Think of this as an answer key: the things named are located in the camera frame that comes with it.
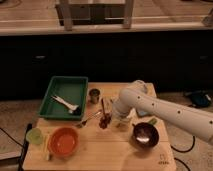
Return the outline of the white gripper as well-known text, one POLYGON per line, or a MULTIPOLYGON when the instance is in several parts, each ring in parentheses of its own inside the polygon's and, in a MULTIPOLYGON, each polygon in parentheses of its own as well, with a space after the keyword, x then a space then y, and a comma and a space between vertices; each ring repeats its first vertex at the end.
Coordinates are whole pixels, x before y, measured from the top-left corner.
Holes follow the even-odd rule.
POLYGON ((129 129, 131 120, 132 120, 131 117, 120 117, 120 116, 114 115, 112 117, 112 124, 119 131, 125 132, 129 129))

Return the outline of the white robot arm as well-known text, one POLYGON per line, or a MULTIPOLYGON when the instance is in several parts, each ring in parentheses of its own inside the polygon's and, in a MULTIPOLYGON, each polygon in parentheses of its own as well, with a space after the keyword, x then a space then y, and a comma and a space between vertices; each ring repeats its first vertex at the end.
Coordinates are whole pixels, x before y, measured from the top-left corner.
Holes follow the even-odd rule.
POLYGON ((213 113, 152 97, 142 80, 120 90, 112 114, 119 119, 126 118, 133 108, 151 113, 213 145, 213 113))

